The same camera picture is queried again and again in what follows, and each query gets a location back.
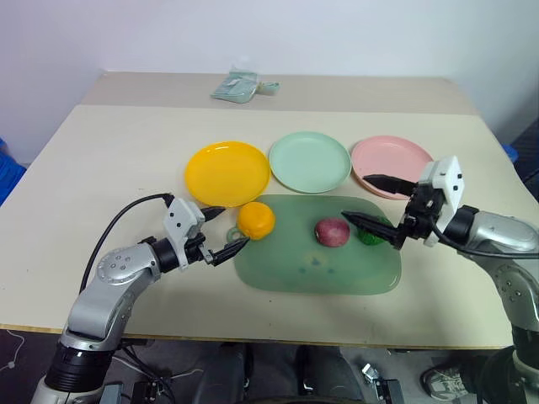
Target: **black cable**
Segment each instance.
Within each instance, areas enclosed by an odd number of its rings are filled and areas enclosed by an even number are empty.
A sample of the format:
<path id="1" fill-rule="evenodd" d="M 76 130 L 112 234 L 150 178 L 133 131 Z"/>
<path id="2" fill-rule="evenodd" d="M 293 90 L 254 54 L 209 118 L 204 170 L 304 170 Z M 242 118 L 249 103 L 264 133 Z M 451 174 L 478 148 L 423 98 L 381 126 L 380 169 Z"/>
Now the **black cable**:
<path id="1" fill-rule="evenodd" d="M 484 373 L 485 373 L 485 367 L 483 366 L 483 368 L 481 369 L 481 372 L 479 373 L 478 387 L 477 387 L 477 391 L 475 392 L 477 404 L 483 404 L 483 380 L 485 377 Z"/>
<path id="2" fill-rule="evenodd" d="M 148 373 L 155 380 L 158 380 L 159 383 L 161 383 L 161 385 L 163 385 L 164 389 L 168 393 L 168 394 L 163 394 L 163 395 L 166 396 L 170 400 L 170 402 L 172 402 L 173 404 L 176 404 L 176 397 L 174 396 L 174 393 L 172 391 L 172 387 L 170 387 L 170 384 L 163 377 L 157 375 L 157 373 L 155 373 L 155 371 L 150 366 L 148 366 L 147 364 L 142 362 L 139 359 L 139 357 L 136 355 L 135 349 L 133 347 L 131 347 L 131 348 L 133 349 L 132 352 L 127 347 L 123 347 L 122 350 L 124 351 L 124 353 L 127 356 L 129 356 L 133 361 L 135 361 L 135 363 L 138 364 L 139 367 L 143 371 Z"/>
<path id="3" fill-rule="evenodd" d="M 440 231 L 438 226 L 432 217 L 429 218 L 430 229 L 436 234 L 436 236 L 447 246 L 455 248 L 457 251 L 467 254 L 476 255 L 478 257 L 490 257 L 490 258 L 505 258 L 505 259 L 539 259 L 539 252 L 487 252 L 474 250 L 472 248 L 464 247 L 462 244 L 453 242 L 448 236 Z"/>
<path id="4" fill-rule="evenodd" d="M 127 358 L 124 358 L 122 356 L 117 356 L 117 355 L 113 355 L 112 358 L 116 358 L 116 359 L 119 359 L 118 362 L 120 362 L 121 364 L 123 364 L 124 366 L 127 366 L 127 364 L 129 364 L 129 366 L 133 366 L 133 368 L 136 368 L 136 370 L 138 370 L 139 372 L 141 372 L 142 375 L 145 375 L 148 379 L 153 379 L 153 376 L 152 375 L 149 375 L 147 372 L 145 372 L 144 370 L 142 370 L 141 368 L 137 367 L 137 364 L 133 364 L 132 362 L 130 362 L 129 360 L 127 360 Z"/>
<path id="5" fill-rule="evenodd" d="M 154 194 L 154 195 L 145 196 L 144 198 L 140 198 L 131 202 L 124 209 L 118 212 L 118 215 L 115 216 L 115 218 L 109 223 L 107 228 L 104 230 L 103 234 L 98 240 L 98 243 L 95 245 L 95 248 L 92 251 L 92 255 L 90 255 L 90 259 L 88 260 L 88 263 L 86 264 L 86 269 L 84 269 L 83 280 L 81 281 L 81 287 L 78 291 L 79 294 L 83 290 L 86 289 L 86 283 L 88 282 L 88 276 L 90 276 L 90 272 L 92 271 L 93 262 L 95 261 L 95 258 L 98 255 L 99 249 L 101 248 L 101 246 L 103 246 L 104 240 L 107 238 L 107 236 L 109 235 L 110 231 L 112 230 L 116 222 L 121 218 L 121 216 L 123 216 L 133 206 L 139 205 L 142 202 L 146 202 L 147 200 L 159 199 L 159 198 L 162 198 L 165 201 L 165 204 L 167 205 L 167 207 L 169 207 L 170 204 L 172 203 L 174 196 L 171 194 Z"/>
<path id="6" fill-rule="evenodd" d="M 522 182 L 523 183 L 527 183 L 528 181 L 530 181 L 532 178 L 534 178 L 537 174 L 539 174 L 539 167 L 536 168 L 535 170 L 533 170 L 531 173 L 529 173 L 528 175 L 526 175 L 523 179 L 522 179 Z"/>

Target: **white wall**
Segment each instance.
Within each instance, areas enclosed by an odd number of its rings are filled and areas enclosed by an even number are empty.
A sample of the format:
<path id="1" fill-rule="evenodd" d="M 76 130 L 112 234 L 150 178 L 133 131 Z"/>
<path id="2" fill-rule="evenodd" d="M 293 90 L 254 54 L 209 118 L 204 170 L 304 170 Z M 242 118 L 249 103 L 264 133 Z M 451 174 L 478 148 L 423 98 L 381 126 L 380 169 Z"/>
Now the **white wall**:
<path id="1" fill-rule="evenodd" d="M 443 76 L 502 141 L 539 111 L 538 0 L 0 4 L 0 137 L 31 161 L 101 69 Z"/>

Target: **green cutting board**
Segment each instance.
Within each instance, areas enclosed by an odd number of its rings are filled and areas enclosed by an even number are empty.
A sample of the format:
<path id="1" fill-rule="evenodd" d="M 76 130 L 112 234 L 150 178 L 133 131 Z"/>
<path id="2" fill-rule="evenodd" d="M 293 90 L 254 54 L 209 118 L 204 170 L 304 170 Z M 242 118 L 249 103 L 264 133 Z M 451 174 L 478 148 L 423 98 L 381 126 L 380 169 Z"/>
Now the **green cutting board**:
<path id="1" fill-rule="evenodd" d="M 263 195 L 257 199 L 275 213 L 275 229 L 251 241 L 234 258 L 237 275 L 246 284 L 279 292 L 376 295 L 397 286 L 401 258 L 388 242 L 363 244 L 355 226 L 342 247 L 317 242 L 314 226 L 342 210 L 384 216 L 371 202 L 344 196 Z"/>

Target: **green vegetable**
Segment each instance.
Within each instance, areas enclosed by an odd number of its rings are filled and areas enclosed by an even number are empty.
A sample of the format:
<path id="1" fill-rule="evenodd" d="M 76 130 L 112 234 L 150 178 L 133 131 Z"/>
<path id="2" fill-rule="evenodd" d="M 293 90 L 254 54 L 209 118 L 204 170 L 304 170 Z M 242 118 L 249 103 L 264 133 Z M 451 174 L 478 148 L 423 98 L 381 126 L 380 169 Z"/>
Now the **green vegetable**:
<path id="1" fill-rule="evenodd" d="M 392 223 L 383 216 L 376 217 L 381 223 L 392 226 Z M 385 242 L 383 238 L 377 237 L 374 234 L 368 232 L 367 230 L 358 229 L 357 236 L 367 246 L 377 246 Z"/>

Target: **yellow plate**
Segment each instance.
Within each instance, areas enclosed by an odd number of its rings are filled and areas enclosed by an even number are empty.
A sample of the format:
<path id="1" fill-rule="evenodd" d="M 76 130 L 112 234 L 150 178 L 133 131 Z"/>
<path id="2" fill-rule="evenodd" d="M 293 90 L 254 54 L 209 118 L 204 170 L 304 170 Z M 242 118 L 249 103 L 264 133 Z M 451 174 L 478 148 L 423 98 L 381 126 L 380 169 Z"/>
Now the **yellow plate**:
<path id="1" fill-rule="evenodd" d="M 196 152 L 184 176 L 187 189 L 200 202 L 230 208 L 262 194 L 270 174 L 270 162 L 259 149 L 224 141 Z"/>

